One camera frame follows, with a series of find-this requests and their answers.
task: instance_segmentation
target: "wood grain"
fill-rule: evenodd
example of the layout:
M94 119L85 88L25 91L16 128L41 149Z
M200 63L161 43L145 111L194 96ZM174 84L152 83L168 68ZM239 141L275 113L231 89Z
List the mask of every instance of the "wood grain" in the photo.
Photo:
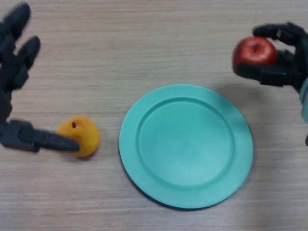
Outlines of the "wood grain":
M4 15L16 0L0 0ZM0 230L306 231L308 132L298 94L236 77L231 53L262 23L308 29L306 0L29 0L21 42L41 53L12 117L57 130L91 117L102 144L89 161L42 150L0 148ZM139 194L118 153L121 122L143 94L192 83L226 96L243 113L256 146L245 185L210 209L179 212Z

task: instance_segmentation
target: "apple stem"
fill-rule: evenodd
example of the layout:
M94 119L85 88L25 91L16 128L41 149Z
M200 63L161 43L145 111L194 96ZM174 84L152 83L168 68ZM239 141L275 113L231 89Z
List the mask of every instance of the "apple stem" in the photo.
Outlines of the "apple stem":
M258 48L259 48L259 44L256 44L256 45L255 45L255 50L254 50L255 53L256 53L256 51L257 51Z

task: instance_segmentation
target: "yellow fruit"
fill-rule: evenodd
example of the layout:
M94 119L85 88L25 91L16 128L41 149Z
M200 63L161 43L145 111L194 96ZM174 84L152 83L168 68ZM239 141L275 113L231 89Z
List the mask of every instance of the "yellow fruit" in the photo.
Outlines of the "yellow fruit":
M71 155L87 157L93 154L100 145L100 133L91 119L79 115L64 121L58 130L58 134L71 138L80 146L79 152Z

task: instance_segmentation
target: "wooden table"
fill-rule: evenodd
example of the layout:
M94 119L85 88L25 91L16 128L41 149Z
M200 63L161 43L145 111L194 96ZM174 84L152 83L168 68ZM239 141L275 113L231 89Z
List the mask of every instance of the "wooden table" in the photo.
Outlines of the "wooden table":
M4 15L17 0L0 0ZM308 128L292 88L236 77L236 43L262 23L308 29L305 0L29 0L42 47L12 117L57 130L83 114L102 144L89 161L42 150L0 152L0 230L306 231ZM227 97L245 116L256 147L251 174L210 209L160 207L129 182L118 153L121 122L143 94L191 83Z

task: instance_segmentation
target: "teal plate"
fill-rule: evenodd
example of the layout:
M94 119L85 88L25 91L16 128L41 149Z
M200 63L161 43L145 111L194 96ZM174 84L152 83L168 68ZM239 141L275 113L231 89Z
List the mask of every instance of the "teal plate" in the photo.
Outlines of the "teal plate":
M143 193L180 209L227 199L253 161L242 114L214 91L189 84L161 87L135 102L122 123L119 149Z

